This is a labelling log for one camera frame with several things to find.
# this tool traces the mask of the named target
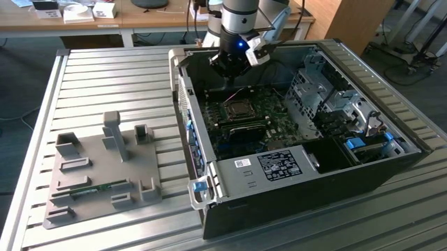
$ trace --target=white device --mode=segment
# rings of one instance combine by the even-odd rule
[[[80,4],[68,5],[64,8],[64,23],[74,24],[78,22],[93,22],[92,9]]]

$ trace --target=green circuit board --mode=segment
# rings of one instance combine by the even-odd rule
[[[247,88],[227,101],[201,102],[200,108],[219,160],[303,141],[284,105],[284,94],[272,88]]]

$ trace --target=label sticker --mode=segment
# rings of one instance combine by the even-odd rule
[[[284,179],[303,173],[288,150],[260,155],[257,156],[257,160],[269,181]]]
[[[236,167],[243,167],[243,166],[249,166],[251,165],[251,162],[249,162],[249,159],[239,159],[237,161],[235,161],[235,165]]]
[[[97,25],[97,28],[118,27],[118,25]]]

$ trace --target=barcode label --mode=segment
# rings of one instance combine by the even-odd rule
[[[245,158],[235,161],[235,165],[237,168],[243,166],[249,166],[251,165],[249,159]]]
[[[118,25],[97,25],[97,28],[118,27]]]

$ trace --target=black cable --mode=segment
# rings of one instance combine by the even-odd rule
[[[160,38],[160,40],[159,40],[156,43],[151,43],[151,42],[148,42],[145,39],[142,39],[142,38],[140,37],[140,34],[137,34],[137,38],[141,39],[145,43],[148,43],[149,46],[155,46],[155,45],[159,45],[159,44],[161,43],[163,38],[165,37],[165,35],[167,35],[167,33],[164,32],[164,33],[163,33],[163,36],[161,36],[161,38]]]
[[[385,68],[385,69],[383,70],[383,75],[384,75],[384,77],[389,80],[389,82],[392,82],[393,84],[400,85],[400,86],[411,86],[411,85],[415,85],[415,84],[419,83],[421,80],[424,80],[425,78],[429,77],[429,75],[427,75],[427,76],[424,76],[423,78],[417,79],[416,81],[411,82],[409,84],[403,84],[403,83],[400,83],[400,82],[392,80],[392,78],[388,76],[388,71],[389,71],[391,69],[393,69],[393,68],[397,68],[397,67],[403,66],[403,65],[409,66],[409,65],[408,65],[408,62],[407,62],[404,59],[401,59],[400,57],[397,57],[396,55],[393,55],[393,54],[391,54],[389,52],[381,50],[380,48],[376,48],[376,49],[377,49],[380,52],[383,52],[384,54],[387,54],[388,56],[392,56],[393,58],[396,58],[396,59],[399,59],[399,60],[401,61],[401,64],[391,65],[388,68]]]
[[[4,41],[2,45],[0,45],[0,47],[5,46],[6,42],[8,42],[8,38],[5,38],[5,41]]]
[[[317,106],[317,108],[316,108],[316,111],[319,111],[319,110],[323,108],[324,104],[325,104],[327,101],[329,100],[329,98],[331,98],[331,96],[333,95],[335,91],[336,91],[336,89],[332,88],[332,90],[329,91],[329,94],[328,94],[327,97],[323,99],[323,102],[319,104],[319,106]]]
[[[400,82],[392,80],[392,78],[389,78],[387,72],[388,72],[391,69],[395,69],[395,68],[397,68],[397,67],[400,67],[400,66],[403,66],[403,65],[408,66],[407,61],[403,62],[401,64],[396,64],[396,65],[389,66],[389,67],[388,67],[387,69],[384,69],[384,71],[383,71],[383,75],[384,75],[384,77],[385,77],[393,84],[400,85],[400,86],[411,86],[411,85],[415,85],[415,84],[419,83],[421,80],[424,80],[425,78],[429,77],[429,75],[425,75],[424,77],[421,77],[421,78],[419,78],[417,80],[409,82],[408,84],[403,84],[403,83],[400,83]]]
[[[184,41],[185,44],[187,44],[187,34],[188,34],[188,31],[185,31],[181,36],[181,41]]]
[[[380,128],[381,128],[383,125],[384,125],[384,122],[383,122],[383,120],[379,118],[379,116],[376,117],[376,120],[379,120],[379,122],[380,122],[380,124],[379,124],[379,126],[377,126],[377,132],[376,132],[376,133],[379,133],[379,132],[380,132]]]
[[[385,38],[385,35],[384,35],[384,18],[381,20],[381,34],[383,34],[385,45],[388,45],[388,39]]]
[[[196,32],[196,37],[199,38],[199,33],[197,33],[197,8],[195,8],[195,32]]]
[[[13,192],[0,192],[0,196],[10,196],[13,195]]]
[[[188,9],[187,9],[187,32],[183,34],[183,39],[185,38],[187,34],[189,33],[189,8],[191,8],[191,0],[188,0]]]
[[[159,43],[161,43],[163,38],[165,38],[165,35],[167,35],[167,33],[164,32],[164,33],[163,33],[163,36],[161,36],[161,38],[160,38],[160,40],[159,40],[153,45],[159,45]]]
[[[445,20],[447,20],[447,13],[445,13],[444,17],[441,18],[441,22],[437,24],[437,26],[435,27],[435,29],[431,32],[429,36],[427,37],[427,39],[424,41],[424,44],[423,44],[423,46],[420,48],[419,54],[424,53],[424,56],[425,56],[425,53],[427,53],[428,48],[431,46],[431,43],[433,42],[433,40],[435,40],[436,36],[439,35],[441,29],[445,27]]]
[[[265,74],[265,72],[267,72],[267,69],[268,69],[268,67],[269,67],[271,65],[273,65],[273,63],[281,65],[281,66],[289,71],[289,73],[292,74],[292,76],[295,76],[293,71],[287,67],[287,65],[285,65],[280,60],[271,59],[271,60],[268,60],[268,62],[264,64],[265,67],[264,67],[264,69],[263,69],[261,74],[259,75],[257,81],[255,82],[253,86],[259,85],[259,83],[260,83],[260,81],[261,81],[261,79],[263,79],[263,76],[264,76],[264,74]]]
[[[404,36],[404,41],[407,41],[407,37],[408,37],[409,33],[412,32],[413,26],[420,22],[420,20],[421,20],[423,18],[424,18],[424,16],[421,16],[421,18],[419,18],[419,20],[417,20],[416,22],[413,22],[413,24],[412,24],[412,26],[411,26],[411,28],[409,28],[409,30],[408,30],[405,36]]]
[[[295,32],[299,30],[299,26],[300,26],[300,23],[301,23],[301,19],[303,19],[303,15],[304,15],[304,5],[305,5],[305,0],[301,0],[303,1],[303,4],[301,4],[301,14],[300,14],[300,18],[299,18],[299,21],[296,22],[296,25],[295,25],[295,28],[292,30],[292,32],[289,33],[288,37],[285,39],[283,39],[281,42],[279,42],[276,44],[276,46],[281,45],[283,43],[285,43],[292,37],[293,37],[293,34]]]
[[[365,136],[368,134],[369,118],[372,116],[372,113],[375,113],[375,111],[371,111],[368,113],[368,116],[365,117],[363,136]]]

